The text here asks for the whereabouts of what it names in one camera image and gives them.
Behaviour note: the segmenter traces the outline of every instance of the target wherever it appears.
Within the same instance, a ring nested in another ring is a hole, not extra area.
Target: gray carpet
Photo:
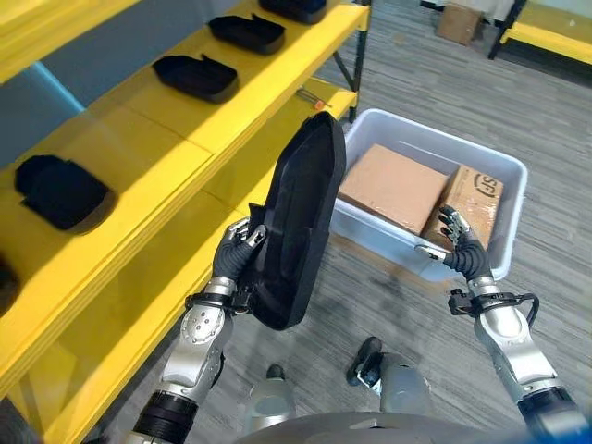
[[[592,79],[485,57],[495,33],[460,46],[434,35],[437,13],[409,0],[375,1],[361,108],[377,107],[499,150],[529,169],[512,271],[503,290],[534,292],[533,336],[575,400],[590,414],[592,380]],[[353,41],[342,51],[353,60]],[[337,80],[328,62],[322,77]],[[243,403],[271,363],[282,364],[300,414],[375,410],[377,398],[350,388],[343,371],[369,335],[415,362],[439,417],[481,428],[522,427],[469,319],[452,317],[447,293],[337,238],[331,239],[307,316],[277,333],[239,317],[224,373],[200,409],[188,442],[230,442]],[[105,415],[119,442],[133,426],[175,331]]]

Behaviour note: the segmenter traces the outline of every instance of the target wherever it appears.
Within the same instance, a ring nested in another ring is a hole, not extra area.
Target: white wall
[[[592,18],[592,0],[530,0]]]
[[[42,60],[83,104],[126,79],[238,0],[142,0]],[[0,167],[76,111],[34,69],[0,86]]]

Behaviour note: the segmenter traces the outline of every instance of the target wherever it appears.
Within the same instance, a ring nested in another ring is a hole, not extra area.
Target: yellow table
[[[369,7],[330,6],[305,26],[245,1],[229,14],[286,27],[277,54],[242,51],[208,29],[168,52],[205,52],[236,68],[233,99],[191,98],[146,67],[0,174],[2,253],[24,284],[0,318],[0,395],[45,442],[81,440],[209,278],[222,231],[248,214],[248,202],[263,202],[279,153],[316,112],[295,91],[304,85],[335,117],[356,105],[357,92],[309,79],[367,27]],[[75,160],[116,192],[113,213],[93,231],[59,232],[19,204],[15,168],[46,153]]]
[[[518,0],[500,30],[489,58],[513,39],[592,64],[592,18],[533,1]]]

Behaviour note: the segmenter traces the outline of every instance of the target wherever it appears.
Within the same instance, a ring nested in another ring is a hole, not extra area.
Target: black plastic tray
[[[327,0],[259,0],[259,5],[263,9],[307,25],[318,23],[327,12]]]
[[[214,18],[208,23],[216,38],[255,53],[270,55],[282,47],[285,28],[253,14],[253,20],[238,16]]]
[[[279,157],[264,206],[251,204],[249,228],[268,236],[241,276],[253,314],[282,330],[304,317],[345,172],[345,140],[327,112],[307,119]]]
[[[15,188],[25,196],[23,205],[62,230],[94,228],[115,204],[115,194],[101,180],[54,155],[34,155],[23,162]]]
[[[162,57],[153,63],[165,85],[214,104],[229,100],[239,90],[236,69],[202,54],[202,60],[188,55]]]

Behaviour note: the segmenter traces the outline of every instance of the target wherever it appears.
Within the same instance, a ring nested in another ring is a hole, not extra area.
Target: black metal bracket
[[[448,307],[453,316],[469,315],[475,318],[494,308],[512,307],[520,305],[524,301],[533,302],[526,317],[528,325],[531,327],[537,317],[540,304],[538,297],[532,293],[519,294],[518,296],[513,293],[492,293],[472,297],[467,293],[463,293],[461,289],[454,289],[450,292]]]
[[[487,56],[489,60],[493,60],[494,58],[496,58],[496,55],[498,54],[498,51],[501,48],[501,38],[503,37],[503,34],[509,28],[511,28],[514,22],[518,19],[518,16],[520,16],[520,13],[524,8],[524,5],[526,5],[526,1],[527,0],[516,0],[510,8],[510,12],[508,13],[508,16],[506,17],[503,24],[499,27],[498,36],[496,37],[493,46],[491,46],[491,50],[489,51],[489,55]]]
[[[355,63],[353,66],[353,76],[350,74],[350,71],[345,66],[345,63],[343,63],[343,59],[341,58],[341,55],[339,55],[338,51],[333,53],[333,58],[335,59],[335,62],[337,63],[337,66],[339,67],[341,74],[343,74],[343,77],[347,81],[348,86],[350,87],[350,90],[355,93],[358,93],[360,91],[360,84],[362,83],[362,69],[364,67],[364,58],[366,55],[366,43],[367,43],[367,38],[368,38],[368,29],[370,26],[370,16],[372,14],[372,0],[356,0],[355,3],[362,5],[362,6],[369,6],[370,12],[368,13],[369,16],[368,16],[368,24],[366,26],[366,31],[358,31],[358,42],[357,42],[356,51],[355,51]],[[360,101],[360,95],[358,94],[356,104],[354,106],[350,106],[349,121],[351,123],[355,120],[356,116],[358,115],[359,101]]]

